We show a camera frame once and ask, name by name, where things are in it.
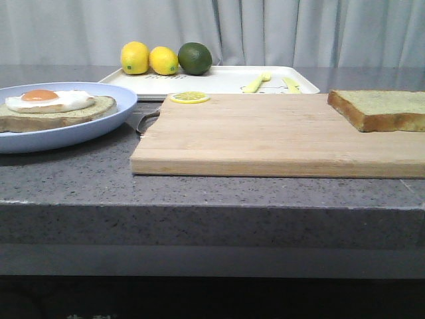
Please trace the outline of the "light blue plate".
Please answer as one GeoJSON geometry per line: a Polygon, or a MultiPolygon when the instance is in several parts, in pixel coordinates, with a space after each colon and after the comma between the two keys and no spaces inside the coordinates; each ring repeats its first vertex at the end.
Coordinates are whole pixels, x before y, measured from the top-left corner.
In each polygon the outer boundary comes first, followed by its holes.
{"type": "Polygon", "coordinates": [[[137,103],[137,94],[127,88],[97,82],[51,82],[12,86],[1,89],[1,101],[6,97],[20,96],[33,90],[84,90],[94,96],[111,96],[117,103],[118,111],[109,116],[83,124],[41,130],[36,132],[1,134],[1,153],[19,154],[39,152],[72,146],[97,138],[122,125],[132,113],[137,103]]]}

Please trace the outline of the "left yellow lemon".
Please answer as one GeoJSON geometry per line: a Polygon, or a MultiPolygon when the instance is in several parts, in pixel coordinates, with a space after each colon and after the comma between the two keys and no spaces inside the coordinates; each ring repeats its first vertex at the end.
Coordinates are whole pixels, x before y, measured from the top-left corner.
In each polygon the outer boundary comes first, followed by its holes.
{"type": "Polygon", "coordinates": [[[143,74],[149,70],[149,48],[141,42],[132,41],[121,49],[121,65],[126,74],[143,74]]]}

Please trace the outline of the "white rectangular tray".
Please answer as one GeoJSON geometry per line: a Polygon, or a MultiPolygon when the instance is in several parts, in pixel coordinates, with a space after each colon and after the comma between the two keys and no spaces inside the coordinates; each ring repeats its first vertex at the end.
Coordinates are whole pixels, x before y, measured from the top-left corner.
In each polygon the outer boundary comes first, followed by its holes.
{"type": "Polygon", "coordinates": [[[240,94],[243,88],[264,72],[271,79],[257,90],[258,93],[288,93],[284,78],[298,83],[299,91],[316,94],[319,89],[293,68],[286,66],[212,66],[202,76],[193,76],[180,70],[171,76],[162,76],[149,71],[140,75],[127,75],[123,70],[109,74],[101,83],[121,86],[134,91],[140,101],[162,101],[168,94],[199,91],[207,94],[240,94]]]}

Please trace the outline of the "yellow lemon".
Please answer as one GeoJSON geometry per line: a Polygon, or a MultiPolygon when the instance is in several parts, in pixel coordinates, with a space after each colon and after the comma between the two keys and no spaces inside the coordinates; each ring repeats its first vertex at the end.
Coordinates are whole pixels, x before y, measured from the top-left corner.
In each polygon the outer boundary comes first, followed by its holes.
{"type": "Polygon", "coordinates": [[[169,47],[155,47],[149,61],[153,71],[160,75],[172,75],[179,69],[178,56],[169,47]]]}
{"type": "Polygon", "coordinates": [[[149,48],[141,42],[132,41],[121,49],[121,65],[126,74],[143,74],[149,70],[149,48]]]}

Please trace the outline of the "lemon slice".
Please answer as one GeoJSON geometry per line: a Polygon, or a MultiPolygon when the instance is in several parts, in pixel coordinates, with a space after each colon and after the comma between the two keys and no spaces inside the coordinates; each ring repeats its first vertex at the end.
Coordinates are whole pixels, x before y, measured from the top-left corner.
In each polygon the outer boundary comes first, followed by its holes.
{"type": "Polygon", "coordinates": [[[172,94],[169,99],[180,104],[198,104],[208,101],[210,96],[204,92],[186,91],[172,94]]]}

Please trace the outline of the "bread slice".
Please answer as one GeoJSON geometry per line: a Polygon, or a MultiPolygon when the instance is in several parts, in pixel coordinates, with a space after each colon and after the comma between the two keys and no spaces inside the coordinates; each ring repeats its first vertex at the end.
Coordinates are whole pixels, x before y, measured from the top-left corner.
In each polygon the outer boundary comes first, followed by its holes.
{"type": "Polygon", "coordinates": [[[360,132],[423,132],[424,92],[331,90],[328,105],[360,132]]]}
{"type": "Polygon", "coordinates": [[[1,105],[1,133],[35,132],[63,128],[97,120],[118,111],[117,102],[110,96],[95,96],[94,104],[83,109],[58,113],[18,113],[1,105]]]}

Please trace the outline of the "yellow plastic knife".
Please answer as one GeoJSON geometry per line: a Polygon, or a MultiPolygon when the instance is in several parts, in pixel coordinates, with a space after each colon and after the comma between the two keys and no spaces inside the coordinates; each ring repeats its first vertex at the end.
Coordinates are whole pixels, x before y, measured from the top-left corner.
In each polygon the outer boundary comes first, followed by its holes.
{"type": "Polygon", "coordinates": [[[288,87],[289,93],[301,94],[301,90],[299,89],[299,84],[295,80],[288,77],[284,77],[282,80],[285,82],[286,86],[288,87]]]}

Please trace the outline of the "fried egg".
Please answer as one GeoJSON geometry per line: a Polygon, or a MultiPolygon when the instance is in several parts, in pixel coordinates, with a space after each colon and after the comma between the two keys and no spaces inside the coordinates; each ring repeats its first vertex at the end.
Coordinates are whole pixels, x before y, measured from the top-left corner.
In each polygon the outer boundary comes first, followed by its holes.
{"type": "Polygon", "coordinates": [[[95,103],[94,97],[81,90],[51,91],[36,89],[21,96],[5,99],[8,109],[19,113],[57,113],[87,108],[95,103]]]}

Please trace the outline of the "green lime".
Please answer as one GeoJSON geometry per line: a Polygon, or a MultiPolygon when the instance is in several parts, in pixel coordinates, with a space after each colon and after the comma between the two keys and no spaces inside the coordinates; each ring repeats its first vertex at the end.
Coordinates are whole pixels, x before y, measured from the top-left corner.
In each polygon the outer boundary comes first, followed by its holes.
{"type": "Polygon", "coordinates": [[[213,64],[210,50],[201,43],[185,43],[178,52],[181,68],[191,75],[202,75],[213,64]]]}

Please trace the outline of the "wooden cutting board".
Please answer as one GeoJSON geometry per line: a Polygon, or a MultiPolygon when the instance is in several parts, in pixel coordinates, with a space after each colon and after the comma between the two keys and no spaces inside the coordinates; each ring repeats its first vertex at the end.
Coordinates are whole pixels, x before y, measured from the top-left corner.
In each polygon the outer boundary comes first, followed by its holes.
{"type": "Polygon", "coordinates": [[[424,134],[362,133],[325,94],[167,98],[130,157],[143,175],[424,177],[424,134]]]}

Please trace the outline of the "right yellow lemon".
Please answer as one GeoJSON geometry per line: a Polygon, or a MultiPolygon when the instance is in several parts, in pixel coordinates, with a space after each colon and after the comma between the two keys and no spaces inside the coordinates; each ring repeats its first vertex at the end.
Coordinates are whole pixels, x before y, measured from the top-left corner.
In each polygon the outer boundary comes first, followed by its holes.
{"type": "Polygon", "coordinates": [[[153,71],[160,75],[172,75],[179,69],[178,56],[169,47],[155,47],[149,61],[153,71]]]}

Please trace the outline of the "yellow plastic fork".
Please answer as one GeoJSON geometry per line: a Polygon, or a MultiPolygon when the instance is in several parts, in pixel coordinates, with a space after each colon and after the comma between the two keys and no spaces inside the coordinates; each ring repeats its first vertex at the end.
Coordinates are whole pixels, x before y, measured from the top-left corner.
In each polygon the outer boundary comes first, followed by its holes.
{"type": "Polygon", "coordinates": [[[255,93],[260,85],[263,82],[267,82],[271,79],[271,73],[270,72],[263,72],[260,74],[257,78],[255,78],[253,81],[251,81],[248,85],[244,86],[242,88],[243,93],[255,93]]]}

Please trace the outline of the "grey curtain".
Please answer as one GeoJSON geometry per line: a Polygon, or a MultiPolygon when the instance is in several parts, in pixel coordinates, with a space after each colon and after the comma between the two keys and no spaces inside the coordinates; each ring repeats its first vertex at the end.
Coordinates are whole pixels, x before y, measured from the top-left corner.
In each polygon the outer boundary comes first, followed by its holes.
{"type": "Polygon", "coordinates": [[[220,65],[424,66],[423,1],[2,1],[1,63],[108,65],[130,41],[220,65]]]}

